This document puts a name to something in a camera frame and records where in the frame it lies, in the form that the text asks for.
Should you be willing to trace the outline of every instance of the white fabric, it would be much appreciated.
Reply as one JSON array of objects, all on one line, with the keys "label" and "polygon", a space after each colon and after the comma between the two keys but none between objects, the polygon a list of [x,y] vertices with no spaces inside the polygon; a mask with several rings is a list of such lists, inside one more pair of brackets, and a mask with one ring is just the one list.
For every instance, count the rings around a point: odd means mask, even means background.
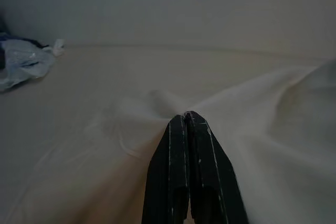
[{"label": "white fabric", "polygon": [[[4,223],[140,223],[148,162],[187,110],[229,156],[251,223],[334,223],[335,63],[102,51],[65,55],[42,82],[1,97]],[[165,91],[149,92],[156,85]]]}]

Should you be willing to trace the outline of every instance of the plastic bag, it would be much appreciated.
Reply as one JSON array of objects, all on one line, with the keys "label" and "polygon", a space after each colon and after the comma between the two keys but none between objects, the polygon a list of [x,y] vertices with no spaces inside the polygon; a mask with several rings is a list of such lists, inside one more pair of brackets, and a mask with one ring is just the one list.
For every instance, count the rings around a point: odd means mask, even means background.
[{"label": "plastic bag", "polygon": [[0,80],[0,90],[45,76],[55,62],[52,54],[27,41],[7,40],[1,46],[5,51],[7,77]]}]

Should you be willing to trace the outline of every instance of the white bedsheet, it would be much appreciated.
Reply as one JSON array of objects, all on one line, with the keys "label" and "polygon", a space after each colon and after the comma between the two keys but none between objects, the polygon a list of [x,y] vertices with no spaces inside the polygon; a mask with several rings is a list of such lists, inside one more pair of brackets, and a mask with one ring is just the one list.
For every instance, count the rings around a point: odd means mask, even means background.
[{"label": "white bedsheet", "polygon": [[46,78],[0,96],[0,222],[65,223],[89,206],[82,223],[140,223],[162,131],[195,110],[233,163],[251,223],[333,223],[336,69],[309,75],[324,62],[68,49]]}]

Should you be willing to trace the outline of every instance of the crumpled plastic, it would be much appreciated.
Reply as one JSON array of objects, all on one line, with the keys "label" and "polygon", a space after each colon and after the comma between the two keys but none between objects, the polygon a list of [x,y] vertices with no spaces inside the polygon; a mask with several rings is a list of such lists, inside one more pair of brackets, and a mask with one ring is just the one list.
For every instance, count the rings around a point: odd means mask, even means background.
[{"label": "crumpled plastic", "polygon": [[0,90],[45,76],[55,62],[52,54],[28,41],[7,40],[1,46],[5,51],[7,77],[0,80]]}]

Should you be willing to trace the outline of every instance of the white wall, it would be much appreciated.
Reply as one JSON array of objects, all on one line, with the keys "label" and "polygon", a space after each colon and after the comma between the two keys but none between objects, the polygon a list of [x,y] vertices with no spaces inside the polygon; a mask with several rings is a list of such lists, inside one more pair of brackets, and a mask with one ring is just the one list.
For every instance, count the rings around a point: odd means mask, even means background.
[{"label": "white wall", "polygon": [[333,57],[336,0],[1,0],[18,35]]}]

